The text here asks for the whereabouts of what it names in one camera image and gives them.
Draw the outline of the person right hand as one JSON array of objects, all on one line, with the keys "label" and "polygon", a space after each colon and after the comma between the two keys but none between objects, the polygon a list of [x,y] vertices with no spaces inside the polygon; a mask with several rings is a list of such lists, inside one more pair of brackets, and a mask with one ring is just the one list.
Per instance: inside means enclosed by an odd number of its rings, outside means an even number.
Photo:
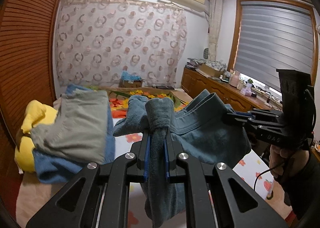
[{"label": "person right hand", "polygon": [[278,178],[283,174],[293,175],[302,170],[309,160],[309,151],[292,151],[280,149],[275,145],[270,147],[269,168],[272,176]]}]

